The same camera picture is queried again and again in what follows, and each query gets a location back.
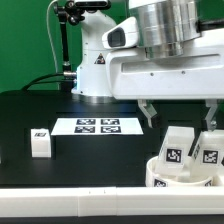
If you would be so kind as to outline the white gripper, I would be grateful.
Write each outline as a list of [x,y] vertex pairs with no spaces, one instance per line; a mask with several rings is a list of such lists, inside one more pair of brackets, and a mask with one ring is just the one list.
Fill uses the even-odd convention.
[[106,58],[106,72],[115,98],[140,99],[138,107],[150,128],[160,125],[150,100],[209,99],[205,122],[207,130],[214,131],[217,99],[224,99],[224,28],[186,41],[178,57],[148,59],[140,48],[113,51]]

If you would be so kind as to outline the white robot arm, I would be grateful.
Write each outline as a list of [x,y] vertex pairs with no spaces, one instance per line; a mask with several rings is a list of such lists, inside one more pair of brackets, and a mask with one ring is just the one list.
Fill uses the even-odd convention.
[[206,128],[224,100],[224,21],[201,21],[196,0],[129,0],[120,24],[109,0],[74,0],[83,59],[73,93],[89,102],[136,100],[152,124],[153,100],[204,100]]

